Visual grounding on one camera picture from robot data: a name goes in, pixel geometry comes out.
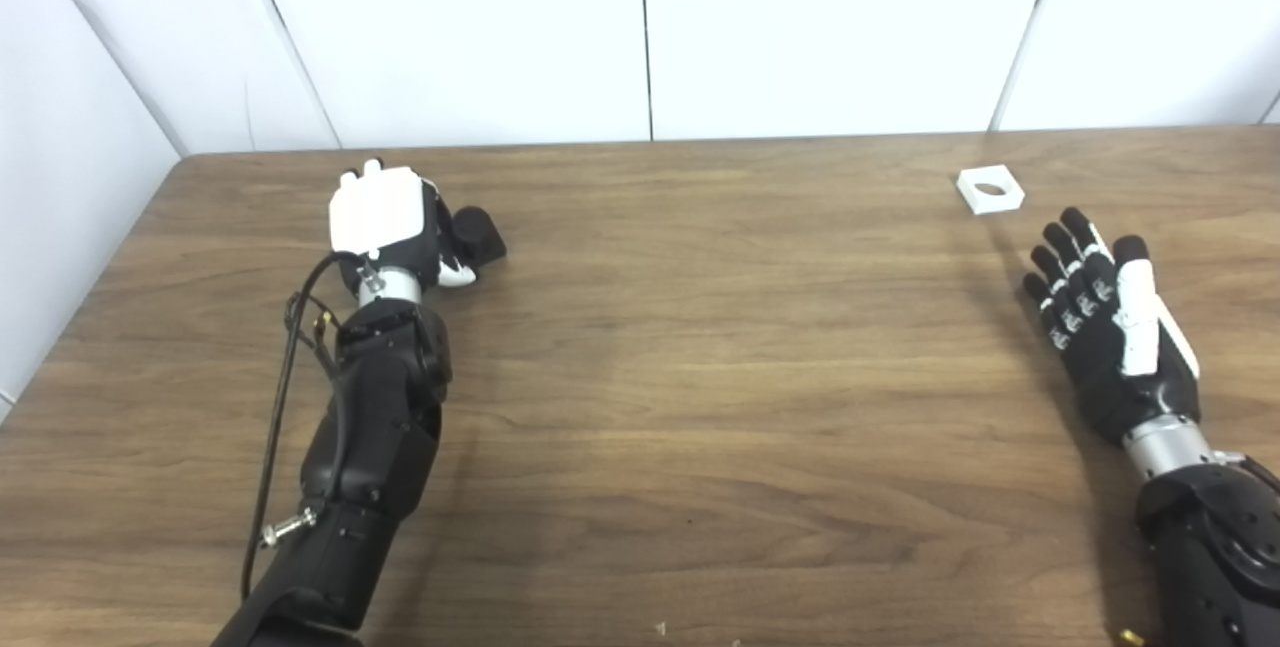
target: wooden table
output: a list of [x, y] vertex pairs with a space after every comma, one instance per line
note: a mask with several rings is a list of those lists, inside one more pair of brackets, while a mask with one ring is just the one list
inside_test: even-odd
[[[1212, 443], [1280, 466], [1280, 128], [381, 154], [511, 255], [436, 295], [444, 446], [370, 646], [1149, 634], [1137, 480], [1018, 288], [1071, 204], [1148, 238]], [[228, 619], [283, 300], [367, 155], [174, 169], [0, 427], [0, 642], [206, 644]], [[1027, 202], [974, 218], [955, 173], [993, 163]], [[270, 519], [325, 401], [300, 365]]]

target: robotic arm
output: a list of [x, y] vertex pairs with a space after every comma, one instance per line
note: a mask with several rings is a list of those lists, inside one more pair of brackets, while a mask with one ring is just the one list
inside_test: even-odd
[[[1137, 523], [1156, 561], [1167, 647], [1280, 644], [1280, 482], [1199, 430], [1199, 364], [1156, 293], [1147, 245], [1114, 254], [1075, 208], [1044, 228], [1023, 286], [1084, 420], [1144, 480]], [[1129, 635], [1135, 644], [1140, 639]]]
[[[396, 530], [421, 500], [452, 378], [444, 323], [421, 305], [422, 291], [470, 284], [475, 269], [506, 255], [484, 210], [451, 215], [435, 184], [407, 167], [383, 169], [379, 160], [366, 163], [362, 176], [342, 176], [329, 219], [335, 251], [287, 315], [278, 410], [307, 292], [324, 265], [340, 264], [360, 307], [339, 324], [332, 359], [316, 333], [334, 395], [302, 464], [298, 514], [262, 529], [261, 542], [250, 546], [244, 601], [214, 647], [358, 647], [348, 632], [361, 628]], [[333, 315], [325, 310], [321, 320]], [[273, 456], [274, 438], [265, 482]], [[278, 553], [248, 591], [260, 547]]]

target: screw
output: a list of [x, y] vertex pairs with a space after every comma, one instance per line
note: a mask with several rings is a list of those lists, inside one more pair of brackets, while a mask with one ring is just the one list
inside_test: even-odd
[[294, 515], [280, 524], [266, 525], [262, 528], [262, 543], [268, 547], [275, 547], [280, 543], [280, 538], [288, 533], [296, 532], [303, 527], [315, 527], [316, 514], [311, 507], [302, 510], [301, 515]]

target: black cable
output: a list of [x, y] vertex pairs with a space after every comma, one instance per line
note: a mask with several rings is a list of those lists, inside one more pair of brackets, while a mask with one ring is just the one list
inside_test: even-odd
[[329, 489], [325, 492], [326, 500], [335, 498], [339, 488], [342, 487], [339, 482], [342, 480], [342, 469], [347, 464], [347, 445], [351, 438], [351, 414], [348, 414], [347, 410], [347, 396], [343, 393], [342, 384], [338, 382], [338, 365], [334, 364], [333, 356], [329, 355], [329, 347], [324, 341], [325, 323], [330, 319], [333, 319], [333, 313], [325, 311], [325, 314], [316, 320], [312, 329], [312, 337], [315, 338], [315, 347], [312, 351], [316, 355], [316, 360], [320, 363], [320, 369], [323, 369], [325, 377], [329, 378], [329, 386], [333, 388], [334, 411], [338, 415], [338, 439], [334, 446], [333, 469], [329, 471]]
[[[284, 332], [288, 332], [289, 329], [289, 318], [293, 315], [293, 309], [297, 306], [301, 297], [302, 297], [301, 292], [293, 292], [293, 295], [289, 295], [289, 299], [284, 301]], [[338, 327], [338, 329], [342, 329], [342, 320], [339, 320], [338, 315], [335, 315], [334, 311], [329, 309], [329, 305], [325, 305], [324, 301], [320, 301], [319, 297], [314, 297], [311, 295], [307, 295], [307, 301], [315, 305], [321, 314], [329, 313], [330, 322], [333, 322]], [[316, 348], [315, 342], [307, 340], [306, 334], [302, 334], [301, 332], [298, 333], [298, 341], [306, 345], [308, 350]]]
[[1276, 478], [1275, 473], [1262, 466], [1262, 463], [1254, 460], [1252, 456], [1245, 455], [1244, 459], [1240, 460], [1240, 469], [1261, 479], [1262, 483], [1270, 487], [1272, 492], [1280, 495], [1280, 479]]
[[257, 500], [253, 504], [253, 519], [250, 524], [248, 545], [244, 546], [244, 564], [241, 569], [241, 601], [248, 600], [250, 583], [253, 578], [253, 560], [257, 555], [259, 537], [262, 532], [262, 518], [266, 514], [266, 501], [271, 491], [271, 470], [275, 466], [275, 447], [280, 438], [280, 423], [284, 418], [284, 400], [289, 392], [289, 377], [293, 374], [293, 356], [298, 350], [298, 337], [302, 329], [302, 313], [306, 311], [306, 301], [311, 299], [311, 290], [315, 288], [320, 275], [330, 265], [346, 261], [360, 266], [365, 264], [353, 252], [329, 252], [307, 274], [306, 282], [298, 290], [297, 304], [289, 315], [289, 333], [284, 342], [284, 361], [280, 365], [280, 378], [275, 386], [275, 402], [271, 405], [271, 424], [266, 432], [266, 450], [262, 455], [262, 475], [259, 478]]

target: robotic thumb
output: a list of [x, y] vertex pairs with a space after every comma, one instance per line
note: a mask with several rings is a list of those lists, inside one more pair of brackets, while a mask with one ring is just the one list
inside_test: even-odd
[[1155, 374], [1160, 364], [1160, 296], [1147, 242], [1128, 236], [1116, 240], [1116, 296], [1120, 306], [1115, 323], [1124, 332], [1120, 373], [1126, 377]]

